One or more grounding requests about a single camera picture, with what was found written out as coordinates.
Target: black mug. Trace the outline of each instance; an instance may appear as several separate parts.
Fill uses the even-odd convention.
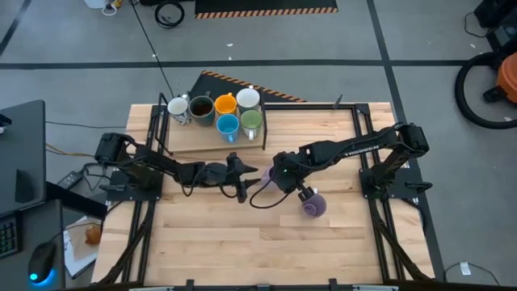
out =
[[[188,111],[191,113],[192,119],[201,126],[210,126],[216,119],[215,104],[210,98],[210,92],[195,97],[188,104]]]

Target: mug handle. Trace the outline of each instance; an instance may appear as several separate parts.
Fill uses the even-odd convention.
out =
[[[181,95],[181,98],[185,99],[187,102],[190,102],[190,96],[188,94]]]

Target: white mug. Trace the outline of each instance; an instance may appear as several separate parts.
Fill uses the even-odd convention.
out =
[[[178,121],[180,125],[187,125],[191,123],[191,115],[188,112],[188,95],[173,98],[167,104],[167,110],[174,120]]]
[[[260,94],[253,89],[253,86],[240,90],[237,93],[236,99],[241,114],[248,110],[258,111],[259,109]]]

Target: orange mug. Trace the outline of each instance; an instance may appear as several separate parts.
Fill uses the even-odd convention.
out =
[[[223,116],[224,114],[237,115],[237,100],[233,97],[232,93],[221,95],[216,99],[216,111],[219,116]]]

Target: blue light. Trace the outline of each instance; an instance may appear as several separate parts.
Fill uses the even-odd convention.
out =
[[[50,273],[45,278],[45,280],[42,280],[40,283],[31,282],[31,285],[34,287],[37,287],[37,288],[47,288],[54,283],[56,278],[57,278],[57,271],[56,271],[56,269],[52,269],[52,270],[50,270]]]

